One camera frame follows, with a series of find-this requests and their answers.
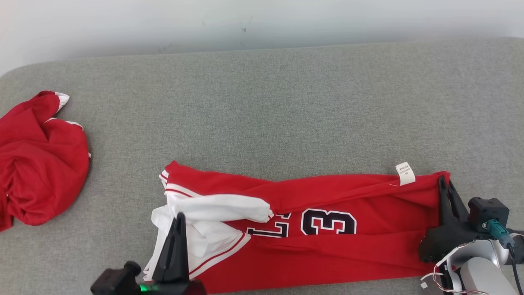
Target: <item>jersey number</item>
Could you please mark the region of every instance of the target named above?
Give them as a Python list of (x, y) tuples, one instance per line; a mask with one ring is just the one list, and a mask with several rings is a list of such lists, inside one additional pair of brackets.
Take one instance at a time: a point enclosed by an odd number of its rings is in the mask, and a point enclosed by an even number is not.
[[(281, 219), (289, 219), (291, 213), (278, 215)], [(319, 225), (315, 225), (315, 220), (319, 221)], [(357, 221), (350, 214), (338, 211), (326, 211), (321, 209), (306, 209), (302, 212), (302, 222), (300, 230), (305, 235), (318, 235), (320, 229), (336, 230), (337, 234), (356, 234)], [(247, 233), (255, 236), (265, 236), (273, 238), (286, 238), (289, 236), (289, 223), (284, 221), (275, 222), (275, 231), (271, 230), (257, 230), (253, 227), (248, 227)]]

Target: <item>white clothing tag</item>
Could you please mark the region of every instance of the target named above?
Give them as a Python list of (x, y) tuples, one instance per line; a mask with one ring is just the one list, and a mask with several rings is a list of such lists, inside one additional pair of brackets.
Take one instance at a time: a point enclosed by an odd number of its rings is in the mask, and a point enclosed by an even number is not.
[(413, 170), (409, 166), (408, 162), (398, 164), (395, 166), (395, 168), (397, 169), (397, 173), (400, 176), (400, 185), (415, 182), (415, 174), (413, 173)]

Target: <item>red jersey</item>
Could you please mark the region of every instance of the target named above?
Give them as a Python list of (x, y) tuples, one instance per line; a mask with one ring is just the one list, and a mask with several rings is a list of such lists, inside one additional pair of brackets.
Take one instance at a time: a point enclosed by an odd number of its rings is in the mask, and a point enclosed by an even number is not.
[(450, 177), (438, 172), (400, 186), (398, 175), (272, 182), (176, 162), (166, 171), (167, 191), (260, 198), (274, 213), (266, 223), (225, 222), (243, 237), (190, 269), (210, 293), (426, 274), (432, 267), (419, 261), (418, 245), (438, 225), (438, 179)]

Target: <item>teal connector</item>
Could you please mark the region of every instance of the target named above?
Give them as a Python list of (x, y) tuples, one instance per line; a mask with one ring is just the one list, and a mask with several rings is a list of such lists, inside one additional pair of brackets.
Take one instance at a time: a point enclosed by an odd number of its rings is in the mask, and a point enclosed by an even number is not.
[(510, 244), (512, 247), (515, 246), (515, 241), (513, 241), (513, 238), (509, 236), (508, 230), (502, 224), (500, 224), (500, 222), (490, 219), (488, 222), (486, 222), (486, 229), (495, 239), (499, 241), (504, 249), (508, 248), (508, 244)]

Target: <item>clothing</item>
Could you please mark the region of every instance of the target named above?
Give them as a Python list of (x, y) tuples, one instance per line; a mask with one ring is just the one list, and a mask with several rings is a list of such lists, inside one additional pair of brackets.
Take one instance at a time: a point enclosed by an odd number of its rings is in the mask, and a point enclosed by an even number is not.
[(0, 231), (41, 225), (78, 196), (89, 167), (83, 128), (52, 116), (69, 96), (42, 91), (0, 118)]
[[(160, 232), (169, 229), (176, 213), (208, 216), (187, 218), (187, 228), (192, 232), (190, 278), (201, 279), (209, 293), (419, 276), (431, 270), (419, 261), (417, 249), (425, 230), (438, 225), (440, 176), (449, 181), (448, 172), (438, 172), (416, 176), (414, 183), (403, 186), (397, 175), (271, 182), (172, 162), (161, 175), (167, 205), (162, 209), (165, 219), (155, 223), (161, 239), (157, 244), (163, 244)], [(233, 218), (247, 216), (220, 222), (232, 218), (199, 214), (211, 211), (212, 204), (201, 206), (202, 212), (197, 204), (188, 205), (207, 196), (219, 202), (224, 194), (235, 195), (237, 201), (217, 203), (218, 211), (233, 211)], [(247, 220), (251, 211), (256, 212), (255, 221)], [(227, 228), (214, 231), (218, 224)], [(214, 233), (225, 234), (211, 237)], [(145, 273), (152, 275), (153, 260)]]

